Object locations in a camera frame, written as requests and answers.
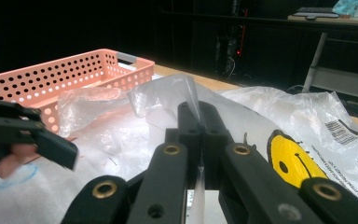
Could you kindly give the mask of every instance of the plastic wrap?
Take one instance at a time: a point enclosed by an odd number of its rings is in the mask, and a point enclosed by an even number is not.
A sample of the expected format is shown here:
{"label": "plastic wrap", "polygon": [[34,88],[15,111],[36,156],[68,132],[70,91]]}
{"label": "plastic wrap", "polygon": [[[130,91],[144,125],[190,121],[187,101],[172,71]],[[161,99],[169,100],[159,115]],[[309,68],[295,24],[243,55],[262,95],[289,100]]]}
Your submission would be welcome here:
{"label": "plastic wrap", "polygon": [[333,12],[358,17],[358,0],[339,0],[333,6]]}

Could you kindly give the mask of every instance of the screw hole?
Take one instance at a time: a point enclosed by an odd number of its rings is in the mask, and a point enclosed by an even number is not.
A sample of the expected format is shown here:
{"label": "screw hole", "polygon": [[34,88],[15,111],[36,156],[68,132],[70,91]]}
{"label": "screw hole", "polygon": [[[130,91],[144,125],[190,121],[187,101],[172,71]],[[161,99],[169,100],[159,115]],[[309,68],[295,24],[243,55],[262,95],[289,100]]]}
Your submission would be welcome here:
{"label": "screw hole", "polygon": [[161,218],[164,216],[164,207],[161,204],[153,204],[147,209],[147,214],[152,218]]}

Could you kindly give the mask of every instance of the white plastic bag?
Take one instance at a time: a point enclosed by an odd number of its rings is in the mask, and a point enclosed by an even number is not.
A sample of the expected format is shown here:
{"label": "white plastic bag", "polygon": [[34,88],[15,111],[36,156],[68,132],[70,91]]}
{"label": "white plastic bag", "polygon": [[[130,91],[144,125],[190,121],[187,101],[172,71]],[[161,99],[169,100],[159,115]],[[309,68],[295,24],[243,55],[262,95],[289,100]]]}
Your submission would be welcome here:
{"label": "white plastic bag", "polygon": [[334,92],[291,95],[249,87],[222,95],[272,120],[309,152],[328,178],[358,196],[358,125]]}

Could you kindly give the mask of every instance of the dark wall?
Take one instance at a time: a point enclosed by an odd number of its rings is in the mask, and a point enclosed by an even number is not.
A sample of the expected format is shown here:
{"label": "dark wall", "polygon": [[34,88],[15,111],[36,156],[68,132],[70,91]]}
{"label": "dark wall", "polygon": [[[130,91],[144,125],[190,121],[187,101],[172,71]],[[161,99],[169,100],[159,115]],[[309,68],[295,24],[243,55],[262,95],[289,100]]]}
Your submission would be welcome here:
{"label": "dark wall", "polygon": [[153,60],[151,1],[0,1],[0,73],[95,49]]}

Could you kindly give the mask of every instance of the finger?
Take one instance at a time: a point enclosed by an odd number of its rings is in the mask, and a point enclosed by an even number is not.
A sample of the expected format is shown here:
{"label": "finger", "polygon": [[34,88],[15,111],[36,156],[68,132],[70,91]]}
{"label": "finger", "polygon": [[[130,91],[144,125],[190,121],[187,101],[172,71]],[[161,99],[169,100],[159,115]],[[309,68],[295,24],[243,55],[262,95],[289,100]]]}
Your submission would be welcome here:
{"label": "finger", "polygon": [[0,160],[0,177],[3,179],[7,178],[21,165],[21,160],[19,160],[19,157],[14,154],[4,157]]}
{"label": "finger", "polygon": [[14,144],[11,147],[11,152],[18,156],[20,160],[23,160],[27,157],[31,157],[36,153],[36,145],[33,144]]}

